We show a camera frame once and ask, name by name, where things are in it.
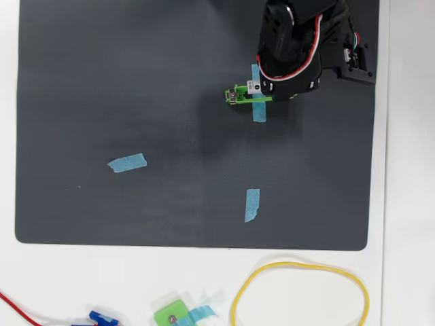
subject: green 3d-printed part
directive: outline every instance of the green 3d-printed part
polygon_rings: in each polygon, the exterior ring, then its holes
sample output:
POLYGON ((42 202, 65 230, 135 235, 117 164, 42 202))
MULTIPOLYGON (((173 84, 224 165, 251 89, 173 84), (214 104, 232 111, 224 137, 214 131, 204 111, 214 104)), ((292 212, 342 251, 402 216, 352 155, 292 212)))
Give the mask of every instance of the green 3d-printed part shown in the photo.
POLYGON ((273 101, 271 97, 247 98, 247 96, 247 86, 236 85, 225 91, 226 102, 231 105, 273 101))
POLYGON ((189 315, 189 310, 187 309, 184 302, 177 300, 172 304, 160 309, 154 314, 154 320, 158 326, 171 326, 170 317, 173 319, 175 317, 176 321, 187 317, 189 315))

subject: blue connector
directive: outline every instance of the blue connector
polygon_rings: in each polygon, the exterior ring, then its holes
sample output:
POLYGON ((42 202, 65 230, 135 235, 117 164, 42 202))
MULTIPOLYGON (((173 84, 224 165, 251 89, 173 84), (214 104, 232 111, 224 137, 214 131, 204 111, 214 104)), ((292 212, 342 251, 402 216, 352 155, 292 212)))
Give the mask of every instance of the blue connector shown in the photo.
POLYGON ((95 311, 90 312, 89 318, 96 321, 98 326, 117 326, 119 323, 116 319, 105 316, 104 314, 99 314, 95 311))

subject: blue tape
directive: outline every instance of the blue tape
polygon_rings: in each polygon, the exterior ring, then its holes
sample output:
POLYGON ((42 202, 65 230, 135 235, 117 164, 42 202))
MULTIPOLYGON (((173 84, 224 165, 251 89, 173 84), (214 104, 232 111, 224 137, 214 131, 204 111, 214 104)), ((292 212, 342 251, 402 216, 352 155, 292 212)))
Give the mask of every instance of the blue tape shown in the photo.
POLYGON ((195 326, 196 322, 215 315, 215 312, 209 306, 201 306, 189 311, 189 315, 176 321, 174 326, 195 326))
MULTIPOLYGON (((260 80, 260 68, 258 65, 252 65, 252 80, 260 80)), ((253 94, 253 98, 265 97, 263 94, 253 94)), ((266 102, 252 103, 252 119, 254 122, 266 122, 266 102)))
POLYGON ((143 157, 143 154, 140 153, 126 156, 125 158, 117 158, 116 160, 111 161, 108 166, 110 166, 115 173, 119 173, 147 166, 147 161, 143 157))
POLYGON ((246 191, 246 209, 245 223, 252 221, 257 216, 257 210, 260 206, 260 190, 248 189, 246 191))

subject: black rubber mat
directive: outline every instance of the black rubber mat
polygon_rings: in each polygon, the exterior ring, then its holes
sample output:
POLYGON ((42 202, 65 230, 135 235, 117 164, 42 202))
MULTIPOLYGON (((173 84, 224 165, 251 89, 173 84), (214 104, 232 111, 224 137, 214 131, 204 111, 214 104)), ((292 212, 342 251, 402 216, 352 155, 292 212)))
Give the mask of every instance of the black rubber mat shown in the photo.
MULTIPOLYGON (((18 240, 364 248, 375 87, 325 71, 263 124, 225 103, 250 79, 264 3, 21 0, 18 240), (146 167, 107 165, 136 153, 146 167)), ((379 1, 350 6, 376 46, 379 1)))

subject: white table surface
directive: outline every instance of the white table surface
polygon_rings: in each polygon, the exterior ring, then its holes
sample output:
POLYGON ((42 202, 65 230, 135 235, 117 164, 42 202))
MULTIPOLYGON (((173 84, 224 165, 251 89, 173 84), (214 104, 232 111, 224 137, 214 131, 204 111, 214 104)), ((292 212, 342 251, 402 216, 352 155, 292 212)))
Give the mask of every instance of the white table surface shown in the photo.
POLYGON ((435 325, 434 15, 391 0, 384 325, 435 325))
MULTIPOLYGON (((177 296, 189 308, 209 304, 218 313, 218 318, 199 325, 228 325, 232 300, 254 267, 277 260, 314 261, 342 267, 360 277, 370 293, 366 325, 380 325, 389 0, 381 0, 368 245, 359 252, 19 243, 14 235, 18 8, 18 0, 0 1, 0 289, 5 294, 62 325, 68 325, 67 321, 83 323, 93 308, 126 326, 153 325, 155 311, 177 296)), ((430 35, 426 34, 427 43, 430 35)), ((420 50, 422 43, 415 48, 420 50)), ((343 277, 275 270, 264 273, 246 291, 239 305, 238 325, 355 325, 362 307, 360 290, 343 277)), ((0 302, 0 325, 27 324, 0 302)))

